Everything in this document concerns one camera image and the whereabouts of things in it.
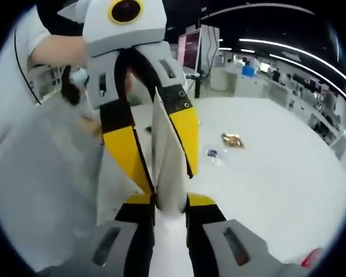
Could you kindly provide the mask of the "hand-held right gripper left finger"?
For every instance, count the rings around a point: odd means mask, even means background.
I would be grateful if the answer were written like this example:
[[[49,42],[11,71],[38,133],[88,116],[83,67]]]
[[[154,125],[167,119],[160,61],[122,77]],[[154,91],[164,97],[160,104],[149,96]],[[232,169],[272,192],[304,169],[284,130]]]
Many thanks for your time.
[[[133,194],[101,233],[92,262],[99,276],[148,276],[155,245],[155,195]]]

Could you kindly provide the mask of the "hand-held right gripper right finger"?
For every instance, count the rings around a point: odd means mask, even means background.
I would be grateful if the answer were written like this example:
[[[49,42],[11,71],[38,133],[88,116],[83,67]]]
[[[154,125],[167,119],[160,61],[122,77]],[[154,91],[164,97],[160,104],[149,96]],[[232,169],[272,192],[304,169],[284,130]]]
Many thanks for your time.
[[[277,276],[280,262],[266,242],[237,220],[227,220],[210,197],[188,193],[185,211],[194,276]]]

